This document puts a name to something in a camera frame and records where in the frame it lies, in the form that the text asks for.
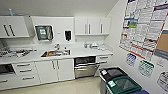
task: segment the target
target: grey floor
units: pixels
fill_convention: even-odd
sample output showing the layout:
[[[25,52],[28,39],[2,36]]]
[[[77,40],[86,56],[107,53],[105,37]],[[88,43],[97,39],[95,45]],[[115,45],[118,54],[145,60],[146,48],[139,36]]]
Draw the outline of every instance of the grey floor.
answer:
[[[0,94],[100,94],[100,78],[85,77],[72,81],[0,91]]]

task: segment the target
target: waste bin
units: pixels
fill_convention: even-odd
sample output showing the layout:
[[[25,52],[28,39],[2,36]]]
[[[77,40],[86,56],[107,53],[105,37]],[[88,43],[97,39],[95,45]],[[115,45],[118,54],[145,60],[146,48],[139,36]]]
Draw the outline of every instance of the waste bin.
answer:
[[[100,93],[101,94],[107,93],[106,82],[121,76],[127,76],[127,74],[119,67],[102,69],[100,71],[100,77],[101,77]]]
[[[131,93],[131,94],[149,94],[149,93],[145,90],[142,90],[142,91]]]
[[[130,94],[142,89],[139,84],[128,76],[114,78],[106,82],[106,84],[109,91],[107,94]]]

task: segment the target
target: wall-mounted dispenser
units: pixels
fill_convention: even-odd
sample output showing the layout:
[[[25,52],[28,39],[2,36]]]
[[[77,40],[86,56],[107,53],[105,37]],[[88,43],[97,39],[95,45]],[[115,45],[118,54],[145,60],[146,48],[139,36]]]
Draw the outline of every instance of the wall-mounted dispenser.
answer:
[[[65,31],[65,38],[68,42],[71,40],[71,31]]]
[[[35,26],[38,40],[52,40],[52,26]]]

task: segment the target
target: ceiling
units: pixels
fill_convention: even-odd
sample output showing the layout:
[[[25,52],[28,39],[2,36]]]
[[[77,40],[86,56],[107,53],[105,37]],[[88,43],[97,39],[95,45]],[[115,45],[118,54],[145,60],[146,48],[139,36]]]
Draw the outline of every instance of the ceiling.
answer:
[[[118,0],[0,0],[0,15],[106,17]]]

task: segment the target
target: countertop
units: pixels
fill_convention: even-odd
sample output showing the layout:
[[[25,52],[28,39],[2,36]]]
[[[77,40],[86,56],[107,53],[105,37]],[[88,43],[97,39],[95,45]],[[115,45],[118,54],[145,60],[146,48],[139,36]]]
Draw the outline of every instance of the countertop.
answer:
[[[23,56],[23,57],[2,58],[0,59],[0,64],[14,64],[14,63],[23,63],[23,62],[58,60],[58,59],[68,59],[68,58],[85,57],[85,56],[98,56],[98,55],[113,54],[109,50],[102,51],[98,49],[90,49],[90,48],[81,47],[81,48],[70,49],[70,55],[41,57],[41,55],[45,51],[49,51],[49,50],[38,50],[35,52],[30,52],[28,55]]]

